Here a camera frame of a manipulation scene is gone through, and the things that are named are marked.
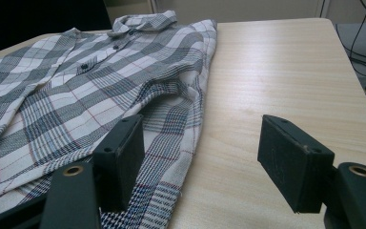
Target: wooden table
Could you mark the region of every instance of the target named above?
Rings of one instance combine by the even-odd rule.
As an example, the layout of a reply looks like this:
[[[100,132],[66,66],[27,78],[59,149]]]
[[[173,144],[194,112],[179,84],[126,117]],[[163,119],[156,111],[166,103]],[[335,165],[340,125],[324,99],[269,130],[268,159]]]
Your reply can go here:
[[[325,209],[294,214],[257,161],[264,114],[330,148],[335,166],[366,164],[366,97],[329,20],[218,24],[203,132],[171,228],[324,227]]]

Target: checkered fabric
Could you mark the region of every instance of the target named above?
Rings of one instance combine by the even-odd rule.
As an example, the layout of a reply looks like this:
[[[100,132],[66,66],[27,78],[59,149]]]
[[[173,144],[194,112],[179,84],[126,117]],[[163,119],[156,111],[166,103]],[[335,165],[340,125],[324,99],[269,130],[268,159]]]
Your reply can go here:
[[[216,24],[173,11],[112,31],[73,29],[0,58],[0,213],[48,191],[51,172],[92,150],[123,117],[144,115],[145,159],[128,211],[105,228],[166,227],[200,136]]]

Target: shirt collar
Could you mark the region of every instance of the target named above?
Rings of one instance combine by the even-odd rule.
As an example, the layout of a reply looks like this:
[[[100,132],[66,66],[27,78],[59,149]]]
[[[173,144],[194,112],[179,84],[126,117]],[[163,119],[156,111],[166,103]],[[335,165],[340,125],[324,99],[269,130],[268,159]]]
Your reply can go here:
[[[127,15],[115,19],[108,36],[115,37],[128,31],[162,31],[176,22],[173,10],[164,13]]]

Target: gray and white plaid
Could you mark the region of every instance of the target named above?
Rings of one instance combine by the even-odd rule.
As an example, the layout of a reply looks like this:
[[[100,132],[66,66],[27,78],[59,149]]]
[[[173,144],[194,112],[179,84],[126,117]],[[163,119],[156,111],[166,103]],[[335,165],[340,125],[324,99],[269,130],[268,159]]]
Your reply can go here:
[[[73,29],[0,58],[0,213],[48,191],[121,118],[144,115],[145,159],[128,211],[105,228],[165,227],[201,131],[216,24],[173,11]]]

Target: plaid shirt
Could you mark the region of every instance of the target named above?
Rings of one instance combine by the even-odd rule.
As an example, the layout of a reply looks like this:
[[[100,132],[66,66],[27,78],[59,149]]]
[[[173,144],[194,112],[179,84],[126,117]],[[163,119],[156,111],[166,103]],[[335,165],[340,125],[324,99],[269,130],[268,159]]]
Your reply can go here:
[[[121,118],[144,115],[146,156],[128,211],[104,227],[165,227],[201,131],[216,46],[211,20],[173,11],[76,29],[0,58],[0,213],[48,191],[51,172],[87,158]]]

